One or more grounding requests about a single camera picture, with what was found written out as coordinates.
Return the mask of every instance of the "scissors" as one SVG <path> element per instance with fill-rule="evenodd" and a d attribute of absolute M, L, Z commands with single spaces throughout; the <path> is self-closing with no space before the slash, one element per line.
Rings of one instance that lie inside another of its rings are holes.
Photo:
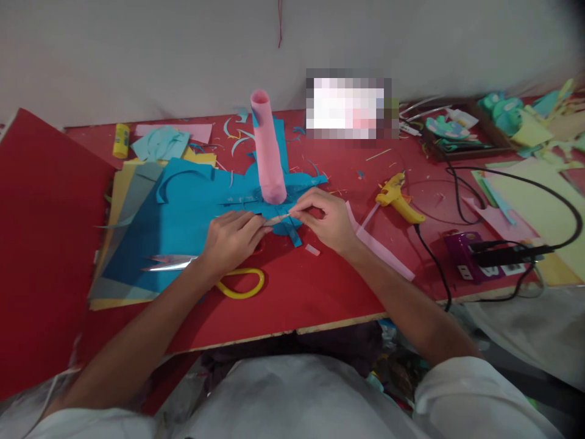
<path fill-rule="evenodd" d="M 252 255 L 257 255 L 264 250 L 264 241 L 260 241 L 260 244 L 252 253 Z M 160 262 L 158 265 L 152 265 L 150 267 L 145 267 L 142 271 L 177 271 L 183 270 L 189 265 L 189 263 L 197 259 L 198 255 L 179 255 L 179 254 L 170 254 L 170 255 L 153 255 L 148 257 L 147 259 L 151 259 L 156 262 Z M 258 275 L 258 284 L 245 293 L 237 293 L 235 291 L 230 290 L 226 287 L 221 281 L 215 284 L 215 286 L 224 293 L 230 299 L 248 299 L 252 296 L 258 294 L 258 292 L 264 286 L 264 272 L 258 268 L 236 268 L 233 271 L 230 271 L 226 274 L 226 276 L 237 276 L 239 274 L 257 274 Z"/>

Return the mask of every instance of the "red string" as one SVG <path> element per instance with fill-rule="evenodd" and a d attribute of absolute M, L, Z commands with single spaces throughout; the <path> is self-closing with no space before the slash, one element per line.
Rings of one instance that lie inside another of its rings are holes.
<path fill-rule="evenodd" d="M 280 49 L 280 43 L 282 42 L 282 2 L 278 0 L 278 26 L 280 27 L 280 39 L 278 40 L 278 48 Z"/>

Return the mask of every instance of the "black cable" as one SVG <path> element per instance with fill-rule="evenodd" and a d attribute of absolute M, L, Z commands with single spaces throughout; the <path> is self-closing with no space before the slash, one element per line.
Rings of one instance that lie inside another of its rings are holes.
<path fill-rule="evenodd" d="M 443 269 L 441 267 L 441 264 L 439 263 L 439 260 L 436 258 L 436 256 L 433 254 L 433 252 L 431 252 L 431 249 L 428 247 L 427 243 L 422 238 L 422 236 L 420 234 L 420 224 L 415 224 L 414 230 L 416 231 L 416 234 L 419 236 L 420 242 L 422 243 L 423 247 L 431 255 L 431 258 L 433 258 L 434 263 L 436 264 L 437 268 L 439 269 L 439 274 L 441 275 L 441 280 L 443 281 L 445 291 L 447 292 L 447 305 L 445 305 L 445 312 L 449 312 L 449 310 L 451 309 L 451 302 L 453 301 L 453 298 L 451 296 L 451 289 L 449 288 L 449 285 L 447 284 L 447 278 L 445 277 L 445 272 L 443 272 Z"/>
<path fill-rule="evenodd" d="M 457 170 L 457 169 L 465 169 L 465 170 L 472 170 L 472 171 L 485 171 L 485 172 L 489 172 L 492 174 L 498 174 L 498 175 L 503 175 L 506 177 L 510 177 L 516 180 L 520 180 L 523 181 L 525 183 L 529 183 L 531 185 L 536 186 L 537 188 L 540 188 L 548 193 L 550 193 L 551 195 L 553 195 L 554 197 L 558 198 L 560 201 L 563 202 L 564 205 L 566 205 L 569 210 L 571 211 L 571 213 L 573 214 L 573 216 L 575 217 L 575 221 L 576 221 L 576 226 L 575 226 L 575 231 L 573 233 L 573 235 L 571 235 L 571 237 L 569 239 L 567 239 L 566 241 L 557 244 L 557 245 L 553 245 L 550 246 L 550 249 L 552 250 L 558 250 L 560 248 L 563 248 L 565 246 L 568 246 L 569 244 L 575 242 L 575 240 L 579 237 L 579 235 L 581 235 L 581 232 L 583 231 L 583 219 L 581 217 L 581 214 L 579 213 L 579 211 L 575 208 L 575 206 L 573 206 L 569 200 L 567 200 L 565 197 L 563 197 L 561 194 L 553 191 L 552 189 L 547 188 L 545 185 L 542 185 L 538 182 L 532 181 L 532 180 L 528 180 L 526 178 L 523 177 L 519 177 L 519 176 L 515 176 L 512 174 L 506 174 L 500 171 L 495 171 L 495 170 L 490 170 L 490 169 L 486 169 L 486 168 L 477 168 L 476 166 L 456 166 L 456 167 L 452 167 L 453 170 Z"/>
<path fill-rule="evenodd" d="M 581 214 L 579 214 L 579 211 L 577 211 L 575 206 L 573 206 L 565 197 L 563 197 L 559 193 L 553 191 L 552 189 L 547 188 L 546 186 L 544 186 L 538 182 L 528 180 L 526 178 L 515 176 L 512 174 L 503 173 L 501 171 L 490 170 L 487 168 L 479 168 L 476 166 L 453 166 L 451 164 L 451 160 L 449 159 L 449 157 L 447 156 L 445 151 L 442 150 L 441 146 L 439 146 L 439 145 L 435 145 L 435 146 L 436 146 L 437 150 L 443 155 L 443 157 L 445 158 L 445 161 L 447 162 L 447 168 L 445 169 L 446 172 L 453 177 L 453 181 L 455 183 L 455 201 L 457 204 L 457 211 L 459 213 L 459 217 L 465 223 L 470 224 L 470 225 L 478 224 L 478 223 L 482 222 L 483 219 L 480 218 L 477 221 L 469 221 L 463 215 L 463 211 L 461 210 L 461 200 L 459 199 L 459 181 L 461 181 L 465 186 L 467 186 L 473 192 L 473 194 L 480 200 L 482 210 L 486 208 L 486 204 L 483 201 L 483 198 L 481 197 L 481 195 L 473 187 L 471 187 L 471 185 L 469 183 L 467 183 L 463 178 L 461 178 L 457 175 L 456 170 L 484 171 L 484 172 L 489 172 L 492 174 L 499 174 L 499 175 L 502 175 L 505 177 L 510 177 L 510 178 L 513 178 L 513 179 L 516 179 L 516 180 L 519 180 L 519 181 L 522 181 L 525 183 L 529 183 L 529 184 L 534 185 L 540 189 L 543 189 L 544 191 L 550 193 L 554 197 L 558 198 L 561 202 L 563 202 L 569 208 L 569 210 L 571 211 L 571 213 L 575 217 L 575 221 L 576 221 L 575 231 L 574 231 L 573 235 L 571 235 L 571 237 L 569 239 L 567 239 L 566 241 L 564 241 L 560 244 L 556 244 L 554 246 L 549 246 L 548 247 L 549 250 L 558 250 L 564 246 L 567 246 L 567 245 L 573 243 L 579 237 L 579 235 L 581 235 L 581 233 L 583 231 L 583 219 L 581 217 Z M 441 267 L 441 264 L 439 263 L 439 260 L 435 257 L 433 252 L 431 252 L 431 249 L 427 246 L 426 242 L 423 240 L 423 238 L 420 234 L 420 225 L 415 224 L 414 230 L 416 231 L 416 234 L 418 235 L 420 242 L 422 243 L 424 248 L 430 254 L 431 258 L 433 258 L 433 260 L 437 266 L 437 269 L 439 270 L 439 274 L 441 275 L 441 280 L 443 281 L 443 286 L 445 287 L 445 291 L 447 292 L 447 305 L 445 306 L 445 312 L 448 312 L 449 309 L 451 308 L 452 295 L 451 295 L 451 289 L 449 288 L 449 285 L 447 283 L 447 279 L 445 277 L 445 273 L 443 272 L 443 269 Z M 521 244 L 521 243 L 518 243 L 515 241 L 504 241 L 502 243 L 512 243 L 512 244 L 523 247 L 525 250 L 529 249 L 524 244 Z M 507 298 L 501 298 L 501 299 L 481 299 L 481 300 L 479 300 L 479 302 L 505 302 L 505 301 L 514 299 L 520 293 L 520 288 L 522 287 L 522 282 L 524 282 L 524 279 L 526 279 L 527 276 L 530 273 L 532 273 L 532 271 L 534 270 L 534 267 L 536 266 L 535 257 L 531 256 L 531 259 L 532 259 L 532 261 L 530 262 L 530 266 L 518 278 L 518 282 L 516 282 L 516 287 L 514 288 L 514 291 L 512 292 L 511 296 L 508 296 Z"/>

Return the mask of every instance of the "pink paper strip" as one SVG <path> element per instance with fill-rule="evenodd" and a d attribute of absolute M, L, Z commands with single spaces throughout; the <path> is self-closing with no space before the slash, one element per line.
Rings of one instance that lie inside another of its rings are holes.
<path fill-rule="evenodd" d="M 254 127 L 254 135 L 262 198 L 269 204 L 282 204 L 286 199 L 285 177 L 280 164 L 270 99 L 264 90 L 256 90 L 252 93 L 250 101 L 258 123 L 258 126 Z"/>
<path fill-rule="evenodd" d="M 360 227 L 355 221 L 353 216 L 352 207 L 349 205 L 349 201 L 346 201 L 347 213 L 349 214 L 349 221 L 352 223 L 353 230 L 356 232 L 357 237 L 362 241 L 374 254 L 386 262 L 390 267 L 394 268 L 399 274 L 402 275 L 406 280 L 412 282 L 414 279 L 414 273 L 408 269 L 400 260 L 394 256 L 390 250 L 384 247 L 379 241 L 374 239 L 372 235 L 366 232 Z"/>
<path fill-rule="evenodd" d="M 163 126 L 173 127 L 177 131 L 183 131 L 191 134 L 190 140 L 199 141 L 201 143 L 209 143 L 211 137 L 212 124 L 192 124 L 192 125 L 136 125 L 134 134 L 138 137 L 144 137 L 151 131 L 161 128 Z"/>
<path fill-rule="evenodd" d="M 516 225 L 510 224 L 500 209 L 488 206 L 484 210 L 475 205 L 473 198 L 463 197 L 465 204 L 471 210 L 480 215 L 493 230 L 506 241 L 524 241 L 533 238 L 538 238 L 534 230 L 513 210 L 508 210 L 508 214 L 516 221 Z"/>

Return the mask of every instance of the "white wall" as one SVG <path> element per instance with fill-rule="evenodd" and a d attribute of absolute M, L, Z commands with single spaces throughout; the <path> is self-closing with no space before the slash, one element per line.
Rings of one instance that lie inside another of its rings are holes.
<path fill-rule="evenodd" d="M 584 71 L 563 4 L 285 0 L 277 49 L 277 0 L 4 0 L 0 122 L 18 106 L 56 126 L 227 114 L 258 87 L 304 108 L 308 67 L 381 68 L 403 99 L 536 93 Z"/>

